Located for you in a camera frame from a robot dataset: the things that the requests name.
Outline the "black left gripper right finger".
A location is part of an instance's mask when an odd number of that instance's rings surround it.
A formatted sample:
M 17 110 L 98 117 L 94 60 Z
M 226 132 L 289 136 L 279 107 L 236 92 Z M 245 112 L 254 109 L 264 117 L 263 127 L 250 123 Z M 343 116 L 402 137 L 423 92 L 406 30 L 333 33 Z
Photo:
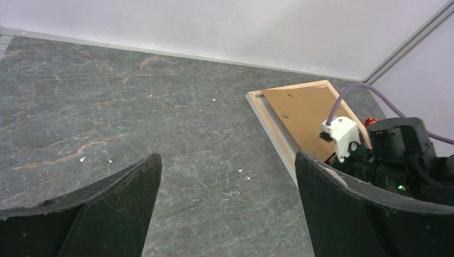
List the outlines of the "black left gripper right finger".
M 297 152 L 316 256 L 453 256 L 453 207 L 383 190 Z

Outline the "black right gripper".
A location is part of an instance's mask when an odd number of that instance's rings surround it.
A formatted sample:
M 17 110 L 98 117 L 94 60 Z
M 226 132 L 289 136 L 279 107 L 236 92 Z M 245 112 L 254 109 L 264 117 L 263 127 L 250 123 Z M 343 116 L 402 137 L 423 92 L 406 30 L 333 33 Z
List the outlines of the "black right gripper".
M 376 158 L 370 149 L 356 141 L 348 146 L 348 157 L 341 162 L 336 154 L 326 159 L 326 164 L 392 193 L 414 197 L 415 191 L 408 170 L 401 164 L 386 164 Z

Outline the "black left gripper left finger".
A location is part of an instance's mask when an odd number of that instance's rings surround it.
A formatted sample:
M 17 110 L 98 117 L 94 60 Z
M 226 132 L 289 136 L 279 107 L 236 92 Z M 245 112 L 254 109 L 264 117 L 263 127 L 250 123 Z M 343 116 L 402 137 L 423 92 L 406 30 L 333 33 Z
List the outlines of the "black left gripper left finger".
M 1 256 L 140 256 L 162 175 L 160 154 L 33 207 L 1 211 Z

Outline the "brown cardboard backing board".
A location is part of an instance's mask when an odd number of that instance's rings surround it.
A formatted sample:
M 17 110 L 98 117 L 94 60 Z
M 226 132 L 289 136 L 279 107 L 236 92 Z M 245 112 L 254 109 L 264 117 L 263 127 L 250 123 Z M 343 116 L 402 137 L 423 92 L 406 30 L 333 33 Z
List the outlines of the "brown cardboard backing board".
M 262 94 L 302 152 L 322 162 L 335 153 L 335 142 L 319 137 L 339 96 L 334 88 L 293 85 L 265 89 Z

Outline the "light wooden picture frame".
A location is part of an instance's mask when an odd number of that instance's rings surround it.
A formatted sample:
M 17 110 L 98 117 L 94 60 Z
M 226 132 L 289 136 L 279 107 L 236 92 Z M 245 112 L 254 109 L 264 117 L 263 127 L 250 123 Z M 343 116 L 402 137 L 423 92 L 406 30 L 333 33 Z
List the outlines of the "light wooden picture frame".
M 297 86 L 298 85 L 301 85 L 303 87 L 328 86 L 334 88 L 328 80 L 297 84 Z M 264 128 L 268 138 L 276 149 L 279 157 L 284 163 L 288 173 L 290 174 L 293 181 L 296 182 L 297 178 L 294 163 L 296 153 L 300 151 L 300 148 L 297 146 L 290 133 L 279 120 L 269 102 L 263 96 L 263 90 L 248 92 L 245 97 L 258 120 L 260 121 L 260 124 Z

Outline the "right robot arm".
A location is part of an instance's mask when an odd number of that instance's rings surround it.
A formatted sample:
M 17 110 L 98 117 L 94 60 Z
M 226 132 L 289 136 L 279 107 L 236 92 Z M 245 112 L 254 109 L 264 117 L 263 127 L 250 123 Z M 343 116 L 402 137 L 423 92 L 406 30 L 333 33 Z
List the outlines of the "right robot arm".
M 421 201 L 453 206 L 453 156 L 438 157 L 421 119 L 388 118 L 366 126 L 372 147 L 349 144 L 340 162 L 325 163 L 381 189 Z

